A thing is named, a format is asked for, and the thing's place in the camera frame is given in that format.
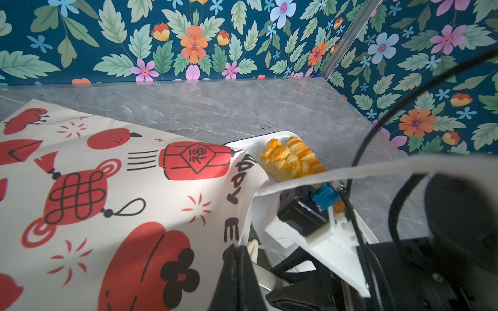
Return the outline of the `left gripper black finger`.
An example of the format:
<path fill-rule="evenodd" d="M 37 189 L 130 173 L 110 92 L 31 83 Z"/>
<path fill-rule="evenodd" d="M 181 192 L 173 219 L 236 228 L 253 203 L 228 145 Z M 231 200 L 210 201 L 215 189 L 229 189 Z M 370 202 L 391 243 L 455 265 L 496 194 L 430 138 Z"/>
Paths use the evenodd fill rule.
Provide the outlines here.
<path fill-rule="evenodd" d="M 267 310 L 247 247 L 229 247 L 209 310 Z"/>

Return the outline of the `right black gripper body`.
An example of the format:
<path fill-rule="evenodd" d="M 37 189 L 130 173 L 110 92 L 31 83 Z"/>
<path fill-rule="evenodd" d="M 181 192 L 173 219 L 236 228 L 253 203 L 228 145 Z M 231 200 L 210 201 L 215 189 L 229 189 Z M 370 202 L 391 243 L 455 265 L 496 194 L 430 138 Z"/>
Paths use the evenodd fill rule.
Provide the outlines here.
<path fill-rule="evenodd" d="M 470 238 L 414 238 L 384 242 L 360 257 L 370 264 L 374 290 L 364 298 L 344 278 L 317 260 L 315 271 L 286 273 L 310 259 L 295 251 L 273 269 L 289 286 L 266 296 L 280 310 L 496 310 L 497 246 Z"/>

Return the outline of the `round fake bread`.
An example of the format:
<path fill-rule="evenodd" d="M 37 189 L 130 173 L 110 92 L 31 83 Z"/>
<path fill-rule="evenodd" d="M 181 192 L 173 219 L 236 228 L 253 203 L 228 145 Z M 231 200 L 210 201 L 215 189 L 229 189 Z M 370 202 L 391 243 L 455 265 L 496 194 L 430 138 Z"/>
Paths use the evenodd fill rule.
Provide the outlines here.
<path fill-rule="evenodd" d="M 259 164 L 278 182 L 293 179 L 302 168 L 297 156 L 277 139 L 271 139 L 266 144 L 260 154 Z"/>

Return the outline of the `long fake bread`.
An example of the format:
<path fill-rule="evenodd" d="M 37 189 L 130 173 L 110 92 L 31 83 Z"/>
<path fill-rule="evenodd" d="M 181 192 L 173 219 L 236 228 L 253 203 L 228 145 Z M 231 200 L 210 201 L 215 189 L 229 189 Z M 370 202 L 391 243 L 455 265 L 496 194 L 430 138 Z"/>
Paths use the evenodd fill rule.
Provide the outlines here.
<path fill-rule="evenodd" d="M 320 174 L 326 171 L 326 168 L 320 162 L 319 158 L 317 158 L 315 153 L 298 137 L 289 138 L 285 142 L 285 146 L 297 157 L 300 164 L 293 179 Z"/>

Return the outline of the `red white paper bag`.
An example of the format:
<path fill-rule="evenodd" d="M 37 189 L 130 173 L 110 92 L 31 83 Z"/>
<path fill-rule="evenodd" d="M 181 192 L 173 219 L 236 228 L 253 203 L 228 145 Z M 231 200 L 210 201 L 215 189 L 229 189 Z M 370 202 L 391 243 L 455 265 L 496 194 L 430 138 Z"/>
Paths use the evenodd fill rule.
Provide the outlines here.
<path fill-rule="evenodd" d="M 1 123 L 1 309 L 209 310 L 231 246 L 247 247 L 268 308 L 290 285 L 273 269 L 300 247 L 265 233 L 263 197 L 301 186 L 346 214 L 359 246 L 392 241 L 389 209 L 414 174 L 401 239 L 429 236 L 424 196 L 437 174 L 477 185 L 497 218 L 495 156 L 419 155 L 278 182 L 259 157 L 291 137 L 216 145 L 30 101 Z"/>

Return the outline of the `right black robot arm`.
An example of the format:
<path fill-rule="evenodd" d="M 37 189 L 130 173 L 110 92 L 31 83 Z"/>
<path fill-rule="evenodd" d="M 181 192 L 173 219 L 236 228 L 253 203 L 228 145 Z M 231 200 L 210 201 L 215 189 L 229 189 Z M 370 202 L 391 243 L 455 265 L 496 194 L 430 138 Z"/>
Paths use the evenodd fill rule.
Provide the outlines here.
<path fill-rule="evenodd" d="M 496 310 L 495 206 L 474 183 L 437 174 L 425 189 L 429 236 L 401 239 L 402 208 L 422 176 L 412 175 L 388 216 L 391 242 L 359 246 L 370 297 L 341 285 L 314 260 L 312 272 L 292 268 L 309 258 L 298 248 L 274 269 L 290 285 L 266 298 L 280 310 Z"/>

